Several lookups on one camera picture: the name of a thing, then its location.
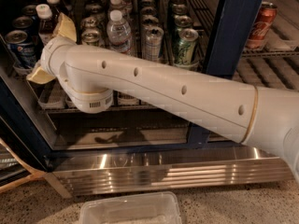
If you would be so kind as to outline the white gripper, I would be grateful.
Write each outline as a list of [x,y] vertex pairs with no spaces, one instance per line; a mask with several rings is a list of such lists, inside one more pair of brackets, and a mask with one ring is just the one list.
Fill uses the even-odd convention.
[[37,61],[32,72],[26,76],[28,81],[35,84],[47,84],[58,76],[60,67],[65,62],[68,50],[76,46],[77,30],[75,23],[61,13],[58,17],[53,39],[43,48],[40,61]]

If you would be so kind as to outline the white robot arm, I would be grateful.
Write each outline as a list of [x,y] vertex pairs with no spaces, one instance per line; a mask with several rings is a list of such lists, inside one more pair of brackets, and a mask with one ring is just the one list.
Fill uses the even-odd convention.
[[82,112],[99,113],[119,91],[248,147],[283,159],[299,175],[299,92],[256,87],[110,49],[79,45],[59,17],[28,80],[58,80]]

